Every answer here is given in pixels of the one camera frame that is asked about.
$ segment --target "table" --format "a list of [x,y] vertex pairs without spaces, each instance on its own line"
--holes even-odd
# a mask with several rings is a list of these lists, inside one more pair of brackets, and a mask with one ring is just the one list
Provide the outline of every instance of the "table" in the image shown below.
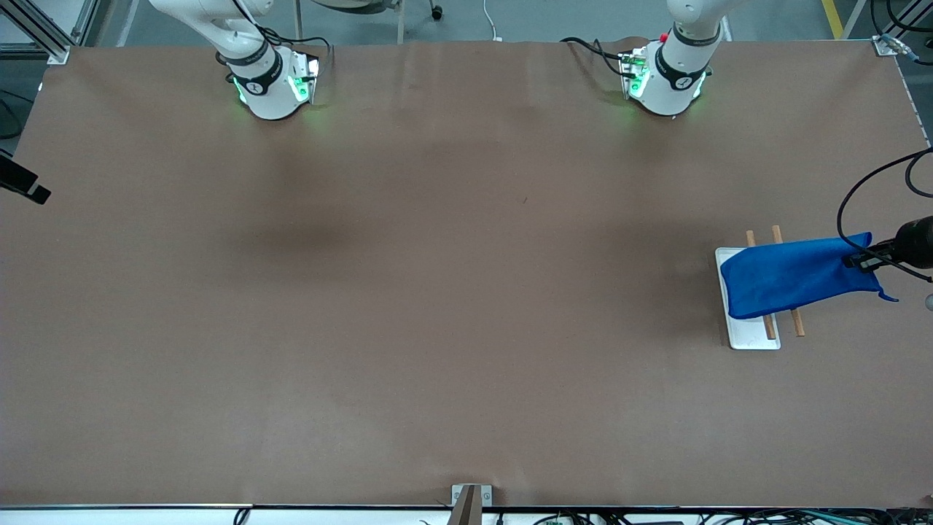
[[[564,44],[335,58],[275,122],[209,49],[49,70],[16,160],[52,196],[0,209],[0,502],[929,503],[930,290],[737,352],[713,259],[833,235],[926,145],[892,59],[725,43],[672,120]],[[929,209],[892,173],[848,228]]]

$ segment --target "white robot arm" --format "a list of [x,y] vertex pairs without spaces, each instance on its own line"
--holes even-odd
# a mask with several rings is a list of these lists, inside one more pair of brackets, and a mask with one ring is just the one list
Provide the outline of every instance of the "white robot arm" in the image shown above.
[[622,89],[648,111],[676,115],[700,95],[706,67],[722,41],[722,18],[746,0],[667,0],[674,27],[623,60]]
[[273,0],[149,0],[206,38],[233,73],[240,100],[261,119],[278,120],[311,102],[318,61],[286,46],[274,46],[254,16]]

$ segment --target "white tray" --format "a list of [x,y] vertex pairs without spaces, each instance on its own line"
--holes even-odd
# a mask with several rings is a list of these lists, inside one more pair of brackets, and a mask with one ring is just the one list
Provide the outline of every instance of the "white tray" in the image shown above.
[[722,307],[726,312],[726,328],[729,330],[729,346],[736,350],[777,350],[781,347],[781,334],[777,332],[777,319],[771,315],[774,339],[768,338],[764,329],[764,318],[734,319],[729,316],[729,295],[726,281],[722,278],[722,264],[744,248],[716,248],[716,274],[722,290]]

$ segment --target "blue cloth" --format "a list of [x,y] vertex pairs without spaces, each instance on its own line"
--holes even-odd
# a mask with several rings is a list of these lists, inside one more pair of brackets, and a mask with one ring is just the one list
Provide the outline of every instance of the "blue cloth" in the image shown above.
[[[849,238],[861,247],[871,244],[870,233]],[[850,291],[876,291],[896,301],[873,272],[845,267],[842,258],[857,252],[838,237],[746,248],[722,264],[729,315],[753,319]]]

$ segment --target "gray floor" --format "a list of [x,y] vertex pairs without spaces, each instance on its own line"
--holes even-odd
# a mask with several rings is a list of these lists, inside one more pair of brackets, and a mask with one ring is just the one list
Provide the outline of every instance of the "gray floor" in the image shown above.
[[[492,37],[482,0],[439,0],[444,17],[433,21],[427,0],[407,0],[406,39],[485,40]],[[671,20],[661,0],[487,0],[498,34],[507,42],[556,41],[565,36],[616,40],[627,35],[655,37]],[[372,15],[347,14],[302,0],[305,35],[322,35],[337,46],[395,44],[397,16],[390,9]],[[278,0],[260,22],[294,35],[292,0]],[[183,23],[147,0],[112,0],[100,13],[99,46],[205,46]],[[832,38],[820,0],[755,0],[730,15],[736,40]],[[0,61],[0,88],[33,96],[45,66],[38,61]],[[25,120],[28,105],[15,110]],[[0,117],[0,126],[8,122]],[[13,150],[15,140],[0,141]]]

